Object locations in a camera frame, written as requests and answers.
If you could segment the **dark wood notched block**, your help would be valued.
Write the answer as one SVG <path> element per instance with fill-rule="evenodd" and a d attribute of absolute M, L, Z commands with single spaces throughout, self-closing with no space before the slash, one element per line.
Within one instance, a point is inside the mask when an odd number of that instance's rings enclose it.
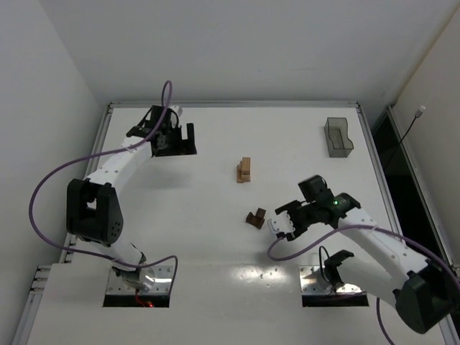
<path fill-rule="evenodd" d="M 256 213 L 249 212 L 245 219 L 247 224 L 254 226 L 257 229 L 261 229 L 265 222 L 266 210 L 258 208 Z"/>

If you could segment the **long light wood block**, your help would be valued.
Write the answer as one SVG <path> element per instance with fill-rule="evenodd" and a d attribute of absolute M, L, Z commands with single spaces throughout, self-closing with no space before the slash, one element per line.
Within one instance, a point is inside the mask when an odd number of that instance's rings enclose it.
<path fill-rule="evenodd" d="M 236 182 L 244 183 L 244 179 L 242 178 L 242 172 L 240 170 L 236 170 Z"/>
<path fill-rule="evenodd" d="M 251 175 L 249 172 L 242 172 L 241 173 L 241 180 L 243 183 L 248 183 L 251 181 Z"/>

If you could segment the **smoky transparent plastic container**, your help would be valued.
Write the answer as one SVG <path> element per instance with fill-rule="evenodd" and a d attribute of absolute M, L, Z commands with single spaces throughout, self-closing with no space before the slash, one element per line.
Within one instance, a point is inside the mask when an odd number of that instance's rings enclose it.
<path fill-rule="evenodd" d="M 347 158 L 354 149 L 349 138 L 347 118 L 328 117 L 324 125 L 324 134 L 331 158 Z"/>

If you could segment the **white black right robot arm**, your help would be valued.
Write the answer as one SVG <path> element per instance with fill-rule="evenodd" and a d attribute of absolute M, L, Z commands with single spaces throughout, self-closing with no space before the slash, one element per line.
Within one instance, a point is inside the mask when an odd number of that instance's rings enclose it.
<path fill-rule="evenodd" d="M 346 284 L 391 305 L 402 322 L 425 334 L 459 309 L 459 279 L 437 255 L 419 243 L 378 227 L 348 193 L 333 194 L 320 175 L 299 182 L 304 201 L 275 210 L 267 225 L 278 241 L 292 242 L 316 224 L 331 227 L 362 248 L 373 260 L 365 262 L 342 249 L 318 266 L 320 288 L 335 295 Z"/>

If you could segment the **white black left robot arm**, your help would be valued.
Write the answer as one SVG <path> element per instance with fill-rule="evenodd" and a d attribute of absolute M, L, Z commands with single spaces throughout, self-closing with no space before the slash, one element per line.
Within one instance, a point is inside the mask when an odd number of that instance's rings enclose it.
<path fill-rule="evenodd" d="M 151 106 L 142 120 L 125 135 L 120 148 L 84 179 L 69 182 L 66 193 L 68 232 L 109 257 L 112 269 L 124 283 L 147 290 L 151 283 L 145 255 L 123 232 L 119 194 L 135 172 L 153 157 L 194 155 L 194 126 L 180 125 L 179 106 Z"/>

